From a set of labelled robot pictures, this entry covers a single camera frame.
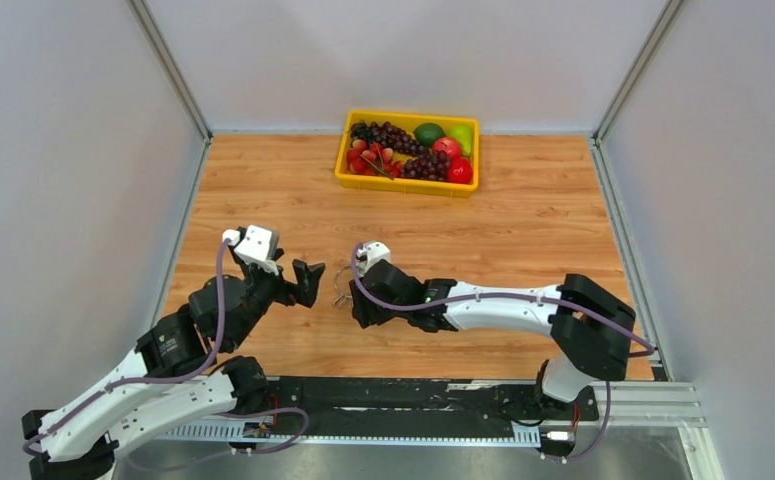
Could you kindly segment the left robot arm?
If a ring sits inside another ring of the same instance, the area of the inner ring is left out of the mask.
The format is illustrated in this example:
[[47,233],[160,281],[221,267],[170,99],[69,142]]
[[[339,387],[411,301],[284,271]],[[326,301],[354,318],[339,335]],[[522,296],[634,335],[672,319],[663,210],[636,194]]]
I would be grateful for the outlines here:
[[237,258],[236,277],[223,272],[233,250],[222,244],[214,276],[94,386],[63,407],[22,417],[31,478],[105,479],[142,444],[211,415],[247,418],[255,437],[269,436],[289,410],[257,360],[236,351],[272,305],[312,307],[325,266],[294,260],[288,281],[270,265],[283,254],[273,248],[263,261]]

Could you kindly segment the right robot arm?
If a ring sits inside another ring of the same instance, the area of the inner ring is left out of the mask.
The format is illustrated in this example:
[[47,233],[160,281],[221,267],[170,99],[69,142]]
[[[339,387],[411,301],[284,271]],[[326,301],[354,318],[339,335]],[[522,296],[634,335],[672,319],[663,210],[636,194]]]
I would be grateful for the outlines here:
[[538,411],[552,418],[588,384],[624,380],[637,340],[633,308],[577,273],[545,287],[494,288],[421,281],[379,260],[353,267],[350,293],[353,318],[363,328],[403,319],[427,333],[493,329],[551,339],[560,353],[544,364],[533,393]]

